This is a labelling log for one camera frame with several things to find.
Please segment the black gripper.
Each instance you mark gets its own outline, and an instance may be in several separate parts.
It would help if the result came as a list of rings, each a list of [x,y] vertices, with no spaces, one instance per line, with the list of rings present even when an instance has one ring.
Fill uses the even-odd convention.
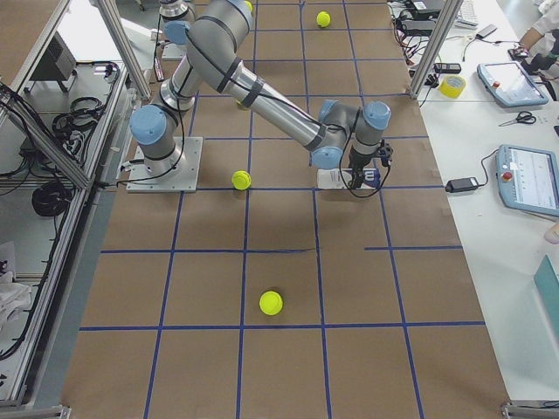
[[[364,168],[370,164],[376,156],[378,148],[373,148],[368,152],[360,152],[352,146],[349,152],[349,168],[353,171],[349,182],[350,188],[359,189],[363,184]]]

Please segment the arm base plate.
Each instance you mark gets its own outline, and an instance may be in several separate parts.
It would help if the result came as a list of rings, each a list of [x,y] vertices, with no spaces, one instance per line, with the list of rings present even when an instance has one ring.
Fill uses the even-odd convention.
[[[171,43],[163,37],[162,30],[152,29],[151,40],[155,42],[155,49],[157,51],[162,51],[163,60],[180,61],[183,59],[186,52],[186,46]]]
[[[203,137],[174,137],[176,147],[170,158],[146,159],[140,147],[135,159],[141,162],[131,168],[126,190],[130,193],[195,192],[202,156]]]

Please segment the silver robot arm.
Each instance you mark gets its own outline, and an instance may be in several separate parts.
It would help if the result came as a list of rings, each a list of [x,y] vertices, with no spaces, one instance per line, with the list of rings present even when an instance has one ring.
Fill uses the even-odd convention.
[[[159,14],[162,20],[183,20],[193,23],[197,18],[196,4],[190,0],[159,0]]]
[[[319,169],[336,170],[346,189],[360,189],[366,167],[377,159],[391,167],[393,149],[383,138],[391,110],[382,101],[365,107],[325,100],[314,118],[244,65],[237,50],[252,28],[243,1],[211,1],[193,22],[180,23],[186,54],[152,102],[131,115],[130,129],[143,153],[148,179],[169,178],[183,168],[184,146],[174,132],[202,83],[242,106],[305,148]]]

